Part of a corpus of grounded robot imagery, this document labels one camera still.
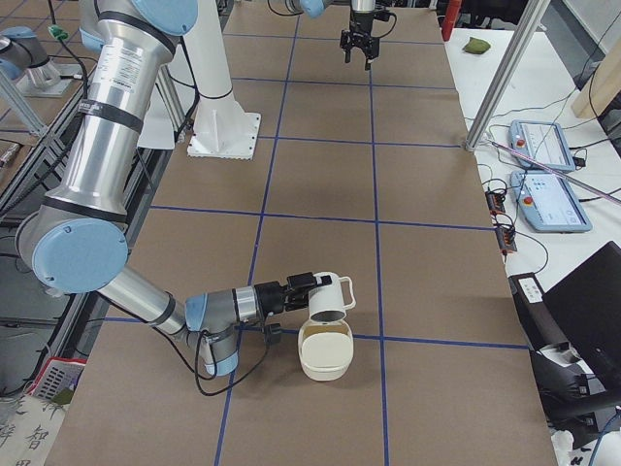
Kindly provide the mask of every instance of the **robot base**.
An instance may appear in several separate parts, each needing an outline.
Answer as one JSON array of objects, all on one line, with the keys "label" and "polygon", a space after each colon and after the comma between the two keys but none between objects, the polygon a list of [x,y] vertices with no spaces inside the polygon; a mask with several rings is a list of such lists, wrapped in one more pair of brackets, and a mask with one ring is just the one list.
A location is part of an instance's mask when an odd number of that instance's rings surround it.
[{"label": "robot base", "polygon": [[[74,75],[82,74],[82,68],[80,68],[80,65],[54,63],[54,66],[60,72],[61,76],[74,76]],[[32,85],[32,82],[30,82],[30,79],[28,78],[28,76],[24,75],[17,82],[16,87],[19,90],[19,93],[21,93],[21,95],[23,95],[24,97],[59,98],[64,95],[64,93],[67,91],[71,83],[73,83],[74,81],[75,80],[69,80],[69,79],[60,80],[59,83],[56,83],[55,85],[52,85],[48,87],[47,89],[40,89]]]},{"label": "robot base", "polygon": [[217,104],[204,100],[194,122],[194,136],[187,154],[250,160],[260,124],[261,116],[244,112],[233,95]]}]

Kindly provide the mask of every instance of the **mug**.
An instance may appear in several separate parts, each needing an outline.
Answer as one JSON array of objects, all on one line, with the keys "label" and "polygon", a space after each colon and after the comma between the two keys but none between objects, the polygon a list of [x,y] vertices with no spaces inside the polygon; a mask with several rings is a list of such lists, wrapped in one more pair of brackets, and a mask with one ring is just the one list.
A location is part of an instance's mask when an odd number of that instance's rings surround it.
[{"label": "mug", "polygon": [[[330,276],[332,283],[314,288],[309,292],[310,319],[315,322],[335,322],[347,316],[347,312],[356,306],[356,298],[353,296],[353,283],[350,277],[339,277],[332,272],[314,274],[315,277]],[[349,282],[349,294],[351,303],[345,304],[341,283]]]}]

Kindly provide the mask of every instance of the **green object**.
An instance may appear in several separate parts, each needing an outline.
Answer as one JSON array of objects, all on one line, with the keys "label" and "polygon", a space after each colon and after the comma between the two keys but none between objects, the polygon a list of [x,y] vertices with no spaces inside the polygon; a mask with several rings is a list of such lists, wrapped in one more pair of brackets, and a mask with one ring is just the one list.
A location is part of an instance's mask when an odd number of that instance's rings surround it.
[{"label": "green object", "polygon": [[60,392],[56,393],[56,396],[54,396],[50,401],[57,405],[65,406],[71,403],[73,397],[73,390],[70,390],[69,388],[64,388]]},{"label": "green object", "polygon": [[69,33],[58,24],[53,24],[52,26],[49,26],[48,32],[50,36],[57,41],[66,41],[67,39],[69,39]]},{"label": "green object", "polygon": [[475,55],[481,55],[482,53],[486,53],[491,47],[492,46],[490,46],[488,42],[471,37],[470,41],[464,45],[463,51],[467,53],[474,53]]}]

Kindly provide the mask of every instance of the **red object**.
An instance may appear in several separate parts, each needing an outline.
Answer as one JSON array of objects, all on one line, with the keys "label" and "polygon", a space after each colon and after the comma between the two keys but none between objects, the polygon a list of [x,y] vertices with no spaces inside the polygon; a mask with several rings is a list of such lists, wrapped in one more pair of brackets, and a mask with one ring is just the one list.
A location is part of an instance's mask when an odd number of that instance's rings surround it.
[{"label": "red object", "polygon": [[462,0],[450,0],[448,7],[446,7],[446,16],[442,22],[442,38],[444,41],[450,39],[450,35],[455,27],[455,22],[459,17],[459,10],[462,8]]}]

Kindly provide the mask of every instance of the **black screen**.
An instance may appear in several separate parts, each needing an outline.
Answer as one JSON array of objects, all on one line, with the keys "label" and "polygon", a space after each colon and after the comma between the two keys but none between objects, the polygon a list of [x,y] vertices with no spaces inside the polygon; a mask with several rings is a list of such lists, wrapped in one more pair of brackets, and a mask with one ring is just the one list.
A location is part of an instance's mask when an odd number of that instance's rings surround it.
[{"label": "black screen", "polygon": [[605,244],[543,302],[602,384],[621,388],[621,249]]}]

